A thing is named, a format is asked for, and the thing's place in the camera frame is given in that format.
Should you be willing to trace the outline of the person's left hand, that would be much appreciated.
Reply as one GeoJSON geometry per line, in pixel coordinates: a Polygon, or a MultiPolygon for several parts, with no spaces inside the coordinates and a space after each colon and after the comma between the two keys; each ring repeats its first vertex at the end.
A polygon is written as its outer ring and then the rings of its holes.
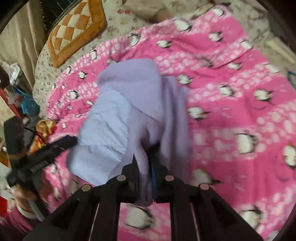
{"type": "MultiPolygon", "coordinates": [[[[42,180],[42,186],[39,190],[39,196],[43,202],[48,203],[49,195],[52,193],[52,185],[47,179],[42,180]]],[[[23,188],[20,185],[15,185],[12,188],[12,194],[14,195],[19,207],[29,213],[34,213],[33,209],[30,207],[29,201],[35,201],[36,196],[29,189],[23,188]]]]}

